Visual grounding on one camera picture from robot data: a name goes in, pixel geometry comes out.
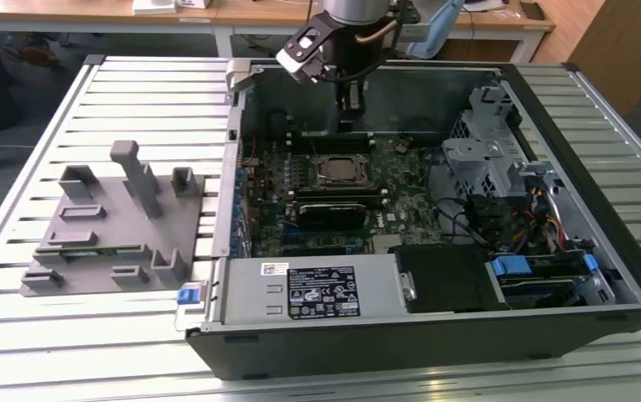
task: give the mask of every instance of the power supply label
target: power supply label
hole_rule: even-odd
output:
[[[287,270],[287,316],[292,320],[359,315],[352,266]]]

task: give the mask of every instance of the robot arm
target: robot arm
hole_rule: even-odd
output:
[[[392,55],[403,25],[418,23],[420,16],[410,0],[319,1],[321,13],[287,40],[275,59],[297,82],[333,84],[333,124],[328,130],[352,131],[364,114],[364,76]],[[448,35],[462,4],[463,0],[444,0],[431,18],[434,36]],[[390,34],[390,47],[384,49],[384,37]],[[444,37],[431,38],[427,44],[440,47]]]
[[[382,64],[382,40],[394,31],[396,44],[408,3],[400,0],[399,7],[390,11],[390,1],[324,0],[324,11],[309,19],[276,55],[296,81],[350,82]],[[331,64],[336,66],[333,75]]]

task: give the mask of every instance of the desk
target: desk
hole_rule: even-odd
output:
[[[415,0],[416,7],[427,2],[432,0]],[[519,11],[518,0],[508,10]],[[233,34],[289,35],[305,15],[304,0],[213,0],[205,9],[177,8],[173,14],[137,16],[131,15],[131,0],[0,0],[0,31],[213,34],[217,55],[231,57]],[[550,21],[496,13],[475,13],[472,20],[459,16],[450,38],[518,41],[512,62],[531,59],[543,34],[554,27]]]

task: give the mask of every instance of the table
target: table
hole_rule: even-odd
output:
[[[415,0],[419,10],[434,0]],[[519,12],[518,0],[507,10]],[[304,0],[213,0],[211,7],[177,8],[173,14],[131,15],[131,0],[0,0],[0,31],[213,34],[217,56],[231,57],[233,34],[289,35],[304,23]],[[423,13],[428,18],[431,12]],[[530,61],[550,21],[503,17],[500,13],[462,14],[451,39],[515,40],[512,62]]]
[[[193,279],[208,276],[227,121],[184,111],[145,116],[135,106],[223,105],[224,61],[108,57],[81,67],[0,207],[0,400],[641,400],[641,332],[611,335],[558,359],[224,382],[173,329],[173,291],[17,294],[61,194],[53,180],[79,163],[97,176],[120,176],[107,154],[120,139],[140,143],[139,158],[152,160],[156,174],[191,165],[207,176]],[[579,73],[558,64],[518,67],[641,244],[641,141]],[[195,82],[183,82],[191,74]],[[116,107],[89,113],[100,104]],[[546,158],[540,136],[528,123],[520,127]]]

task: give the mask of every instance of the motherboard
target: motherboard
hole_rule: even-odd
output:
[[[442,241],[426,151],[398,134],[256,141],[244,159],[251,255],[384,254]]]

